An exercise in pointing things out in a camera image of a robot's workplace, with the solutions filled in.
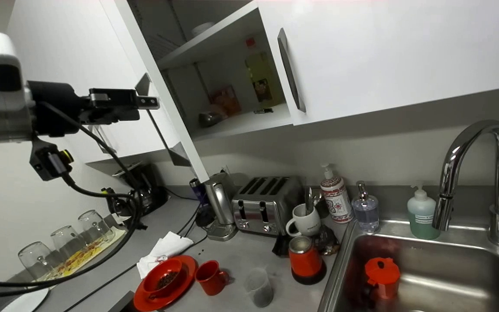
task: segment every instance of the toaster slot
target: toaster slot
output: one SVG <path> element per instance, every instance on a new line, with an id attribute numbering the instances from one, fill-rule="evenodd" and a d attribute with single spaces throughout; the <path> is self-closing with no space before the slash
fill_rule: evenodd
<path id="1" fill-rule="evenodd" d="M 246 210 L 244 209 L 244 201 L 238 200 L 238 211 L 240 212 L 240 217 L 245 220 L 246 219 Z"/>
<path id="2" fill-rule="evenodd" d="M 264 223 L 269 223 L 269 216 L 267 215 L 267 206 L 264 201 L 259 202 L 259 211 L 261 212 L 261 219 Z"/>
<path id="3" fill-rule="evenodd" d="M 248 195 L 255 193 L 255 191 L 260 188 L 266 180 L 267 178 L 260 178 L 259 181 L 257 181 L 257 183 L 249 190 Z"/>
<path id="4" fill-rule="evenodd" d="M 271 191 L 271 194 L 269 195 L 276 195 L 279 193 L 279 191 L 281 190 L 281 188 L 286 184 L 286 182 L 288 181 L 289 178 L 281 178 L 281 180 L 279 181 L 279 183 L 275 186 L 275 188 L 273 188 L 273 190 Z"/>
<path id="5" fill-rule="evenodd" d="M 251 186 L 255 184 L 255 182 L 257 182 L 257 180 L 258 178 L 251 179 L 251 181 L 248 184 L 246 184 L 246 186 L 244 186 L 244 188 L 240 191 L 240 194 L 246 194 L 247 191 L 251 188 Z"/>
<path id="6" fill-rule="evenodd" d="M 261 191 L 261 195 L 265 195 L 267 193 L 269 193 L 269 191 L 273 188 L 273 186 L 275 186 L 276 182 L 278 182 L 279 179 L 278 178 L 272 178 L 271 181 L 269 181 L 269 183 L 267 183 L 267 186 L 265 186 L 265 188 Z"/>

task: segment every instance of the cabinet shelf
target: cabinet shelf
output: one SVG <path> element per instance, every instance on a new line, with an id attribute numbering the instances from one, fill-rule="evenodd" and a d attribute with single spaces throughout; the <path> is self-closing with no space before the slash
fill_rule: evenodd
<path id="1" fill-rule="evenodd" d="M 163 71 L 202 61 L 232 43 L 264 30 L 257 2 L 254 0 L 165 55 L 157 62 L 157 66 Z"/>
<path id="2" fill-rule="evenodd" d="M 288 105 L 273 106 L 272 113 L 255 114 L 253 112 L 234 115 L 222 122 L 196 131 L 192 135 L 194 141 L 234 136 L 235 134 L 253 132 L 292 124 Z"/>

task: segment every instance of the red plate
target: red plate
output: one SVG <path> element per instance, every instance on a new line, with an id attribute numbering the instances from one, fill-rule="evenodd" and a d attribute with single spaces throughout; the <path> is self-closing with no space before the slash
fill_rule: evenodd
<path id="1" fill-rule="evenodd" d="M 186 290 L 188 290 L 188 288 L 192 284 L 196 269 L 198 268 L 198 263 L 196 263 L 196 260 L 186 255 L 179 255 L 174 258 L 182 261 L 182 270 L 186 271 L 186 279 L 184 280 L 184 282 L 182 282 L 182 284 L 178 286 L 177 289 L 173 290 L 169 296 L 155 298 L 153 300 L 147 298 L 147 296 L 145 296 L 145 294 L 142 292 L 142 284 L 144 284 L 144 281 L 142 281 L 140 283 L 140 286 L 138 286 L 138 289 L 136 289 L 136 293 L 134 294 L 134 306 L 141 312 L 155 311 L 168 306 L 168 304 L 171 304 L 178 297 L 184 294 L 184 292 L 186 292 Z"/>

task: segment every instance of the red bowl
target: red bowl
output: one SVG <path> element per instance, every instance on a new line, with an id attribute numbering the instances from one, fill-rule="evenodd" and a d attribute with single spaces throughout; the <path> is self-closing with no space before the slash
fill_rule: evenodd
<path id="1" fill-rule="evenodd" d="M 174 279 L 164 287 L 157 289 L 159 280 L 174 272 L 178 273 Z M 142 290 L 149 299 L 169 296 L 182 283 L 184 275 L 182 261 L 175 258 L 165 260 L 147 274 L 142 282 Z"/>

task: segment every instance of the toaster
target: toaster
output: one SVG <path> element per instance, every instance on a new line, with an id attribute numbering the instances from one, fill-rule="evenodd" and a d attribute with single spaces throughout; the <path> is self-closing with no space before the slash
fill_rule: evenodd
<path id="1" fill-rule="evenodd" d="M 233 197 L 234 223 L 242 231 L 286 235 L 292 210 L 303 200 L 297 176 L 258 176 Z"/>

